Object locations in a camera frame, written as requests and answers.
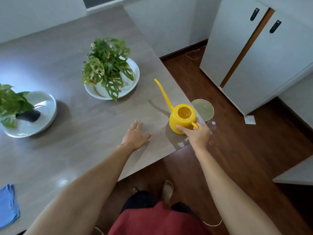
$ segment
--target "yellow watering can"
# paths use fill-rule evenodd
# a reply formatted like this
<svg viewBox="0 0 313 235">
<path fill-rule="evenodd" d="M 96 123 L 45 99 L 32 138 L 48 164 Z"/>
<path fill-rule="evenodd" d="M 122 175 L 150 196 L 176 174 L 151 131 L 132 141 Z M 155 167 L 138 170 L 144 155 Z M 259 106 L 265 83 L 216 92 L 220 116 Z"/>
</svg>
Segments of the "yellow watering can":
<svg viewBox="0 0 313 235">
<path fill-rule="evenodd" d="M 182 131 L 176 128 L 176 125 L 181 125 L 188 129 L 193 129 L 193 126 L 198 130 L 199 127 L 196 125 L 196 111 L 195 109 L 187 104 L 180 104 L 173 107 L 172 103 L 170 102 L 169 98 L 167 97 L 163 87 L 158 82 L 157 79 L 154 81 L 158 84 L 159 88 L 162 91 L 162 94 L 170 107 L 171 115 L 170 115 L 170 127 L 175 133 L 184 134 Z"/>
</svg>

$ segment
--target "white paper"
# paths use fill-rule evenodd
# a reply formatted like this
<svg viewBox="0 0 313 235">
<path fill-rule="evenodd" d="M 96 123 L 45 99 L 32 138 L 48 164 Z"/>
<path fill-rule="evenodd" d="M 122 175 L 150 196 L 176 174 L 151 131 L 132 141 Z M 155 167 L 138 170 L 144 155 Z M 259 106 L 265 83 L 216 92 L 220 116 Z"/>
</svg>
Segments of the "white paper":
<svg viewBox="0 0 313 235">
<path fill-rule="evenodd" d="M 246 124 L 256 124 L 253 115 L 244 116 Z"/>
</svg>

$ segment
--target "cabinet handle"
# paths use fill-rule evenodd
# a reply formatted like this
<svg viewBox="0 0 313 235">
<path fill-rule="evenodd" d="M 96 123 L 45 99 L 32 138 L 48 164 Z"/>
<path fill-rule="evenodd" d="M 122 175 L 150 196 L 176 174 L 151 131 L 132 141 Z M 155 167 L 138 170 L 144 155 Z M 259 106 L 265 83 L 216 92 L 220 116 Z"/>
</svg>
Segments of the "cabinet handle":
<svg viewBox="0 0 313 235">
<path fill-rule="evenodd" d="M 275 24 L 272 26 L 272 28 L 269 30 L 269 32 L 270 32 L 271 34 L 273 34 L 273 33 L 276 31 L 276 29 L 279 27 L 280 24 L 281 24 L 281 21 L 280 21 L 280 20 L 277 20 L 277 21 L 275 22 Z"/>
<path fill-rule="evenodd" d="M 252 16 L 250 17 L 250 20 L 253 21 L 256 17 L 256 15 L 259 13 L 259 8 L 256 8 L 253 13 L 252 13 Z"/>
</svg>

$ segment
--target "table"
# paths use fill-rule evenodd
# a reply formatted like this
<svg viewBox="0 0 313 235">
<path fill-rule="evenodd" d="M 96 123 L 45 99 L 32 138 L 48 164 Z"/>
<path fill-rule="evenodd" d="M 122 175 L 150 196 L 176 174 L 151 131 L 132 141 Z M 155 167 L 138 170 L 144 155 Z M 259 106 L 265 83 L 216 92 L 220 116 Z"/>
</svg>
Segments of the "table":
<svg viewBox="0 0 313 235">
<path fill-rule="evenodd" d="M 124 38 L 139 66 L 136 88 L 118 102 L 93 98 L 80 82 L 83 61 L 96 38 Z M 12 183 L 20 218 L 0 230 L 27 229 L 44 207 L 75 178 L 95 166 L 121 142 L 130 124 L 144 122 L 152 137 L 127 161 L 119 179 L 189 144 L 169 125 L 172 104 L 190 104 L 123 7 L 114 7 L 0 45 L 0 83 L 15 91 L 46 91 L 57 99 L 55 122 L 29 138 L 0 132 L 0 187 Z"/>
</svg>

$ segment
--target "red shirt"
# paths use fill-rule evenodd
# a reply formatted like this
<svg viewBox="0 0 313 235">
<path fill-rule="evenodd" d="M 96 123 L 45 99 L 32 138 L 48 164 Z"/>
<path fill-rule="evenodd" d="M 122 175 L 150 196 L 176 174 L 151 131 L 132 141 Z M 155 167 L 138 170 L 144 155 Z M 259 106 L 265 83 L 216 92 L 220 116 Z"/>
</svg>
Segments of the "red shirt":
<svg viewBox="0 0 313 235">
<path fill-rule="evenodd" d="M 197 217 L 172 210 L 164 202 L 154 208 L 127 209 L 118 217 L 108 235 L 209 235 Z"/>
</svg>

